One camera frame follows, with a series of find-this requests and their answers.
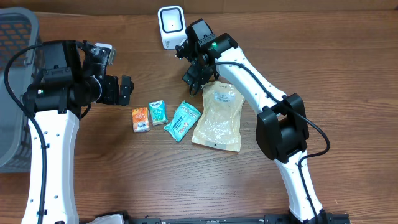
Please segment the orange red tissue pack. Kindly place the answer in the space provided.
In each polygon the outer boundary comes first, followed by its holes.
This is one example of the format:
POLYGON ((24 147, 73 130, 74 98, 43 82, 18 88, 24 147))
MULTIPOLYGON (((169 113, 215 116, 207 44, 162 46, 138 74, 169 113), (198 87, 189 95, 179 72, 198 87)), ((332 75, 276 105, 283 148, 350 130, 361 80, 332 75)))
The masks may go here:
POLYGON ((147 107, 135 108, 131 112, 133 131, 135 133, 143 133, 150 130, 149 111, 147 107))

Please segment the teal Kleenex tissue pack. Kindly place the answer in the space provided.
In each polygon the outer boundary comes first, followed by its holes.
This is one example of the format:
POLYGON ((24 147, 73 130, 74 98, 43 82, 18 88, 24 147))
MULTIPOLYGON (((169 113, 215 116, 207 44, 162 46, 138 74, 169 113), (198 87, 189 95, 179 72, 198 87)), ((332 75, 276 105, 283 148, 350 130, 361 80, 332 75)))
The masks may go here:
POLYGON ((166 104, 164 100, 149 103, 149 110, 153 126, 165 124, 168 122, 166 115, 166 104))

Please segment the green toilet tissue wipes pack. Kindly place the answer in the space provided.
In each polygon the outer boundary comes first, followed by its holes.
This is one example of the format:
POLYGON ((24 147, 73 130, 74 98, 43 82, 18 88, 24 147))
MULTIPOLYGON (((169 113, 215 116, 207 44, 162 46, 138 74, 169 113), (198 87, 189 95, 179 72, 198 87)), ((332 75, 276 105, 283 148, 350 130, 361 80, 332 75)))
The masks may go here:
POLYGON ((201 112, 193 105, 182 101, 175 110, 173 119, 165 125, 164 130, 168 131, 177 142, 180 142, 200 116, 201 112))

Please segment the beige clear plastic pouch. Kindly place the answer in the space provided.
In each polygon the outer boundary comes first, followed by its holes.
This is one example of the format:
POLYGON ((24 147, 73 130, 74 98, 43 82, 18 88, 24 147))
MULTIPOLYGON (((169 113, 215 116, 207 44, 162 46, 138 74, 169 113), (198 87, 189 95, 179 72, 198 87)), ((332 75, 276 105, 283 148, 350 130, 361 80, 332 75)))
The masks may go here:
POLYGON ((203 114, 193 131, 192 142, 215 149, 241 149, 241 110, 244 97, 229 83, 214 81, 203 89, 203 114))

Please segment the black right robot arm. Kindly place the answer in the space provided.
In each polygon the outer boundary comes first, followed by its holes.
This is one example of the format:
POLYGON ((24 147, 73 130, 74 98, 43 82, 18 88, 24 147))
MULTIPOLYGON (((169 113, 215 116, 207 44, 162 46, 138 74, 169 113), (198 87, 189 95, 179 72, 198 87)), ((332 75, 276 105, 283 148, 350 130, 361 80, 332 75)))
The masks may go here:
POLYGON ((191 66, 183 76, 189 92, 196 95, 211 77, 222 76, 242 94, 257 116, 256 141, 265 156, 274 161, 289 197, 289 215, 294 223, 328 223, 317 199, 308 170, 309 127, 324 132, 305 114, 303 99, 272 85, 249 62, 238 43, 227 33, 216 35, 199 19, 185 30, 187 39, 176 46, 176 56, 191 66))

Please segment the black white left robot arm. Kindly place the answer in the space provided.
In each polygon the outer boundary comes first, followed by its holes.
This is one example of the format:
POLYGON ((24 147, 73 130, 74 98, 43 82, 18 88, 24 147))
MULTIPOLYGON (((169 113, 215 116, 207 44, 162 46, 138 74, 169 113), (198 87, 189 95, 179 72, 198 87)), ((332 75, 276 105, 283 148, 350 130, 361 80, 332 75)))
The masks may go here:
POLYGON ((78 223, 74 148, 80 120, 93 103, 126 106, 131 77, 107 75, 110 44, 59 40, 41 44, 44 65, 23 96, 32 155, 23 223, 78 223))

